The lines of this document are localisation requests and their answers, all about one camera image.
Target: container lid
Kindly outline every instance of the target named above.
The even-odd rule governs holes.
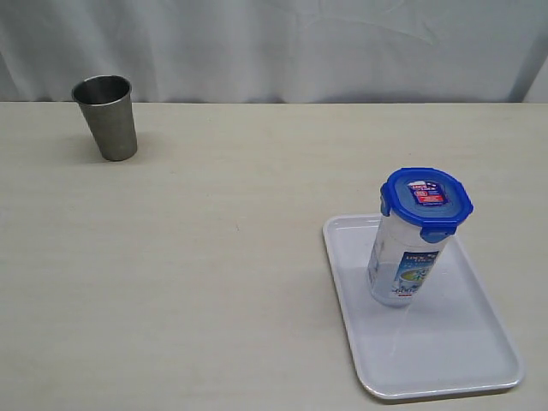
[[[388,177],[381,192],[381,212],[393,211],[402,220],[422,227],[427,242],[455,234],[474,207],[464,187],[443,171],[429,168],[400,169]]]

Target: plastic container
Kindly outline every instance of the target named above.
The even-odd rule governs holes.
[[[383,216],[367,277],[375,300],[403,307],[474,208],[461,183],[435,169],[400,169],[380,191]]]

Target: table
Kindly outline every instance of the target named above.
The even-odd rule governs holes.
[[[548,408],[547,112],[135,104],[140,149],[115,164],[75,104],[0,104],[2,410],[381,409],[320,230],[416,165],[467,188],[459,232],[527,376],[406,409]]]

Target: metal cup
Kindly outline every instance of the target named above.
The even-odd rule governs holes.
[[[131,83],[118,75],[99,75],[84,80],[72,90],[101,155],[122,161],[137,152]]]

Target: plastic tray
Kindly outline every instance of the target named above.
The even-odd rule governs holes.
[[[414,301],[385,307],[369,294],[366,266],[379,215],[339,216],[324,225],[354,366],[385,400],[504,390],[525,367],[453,238]]]

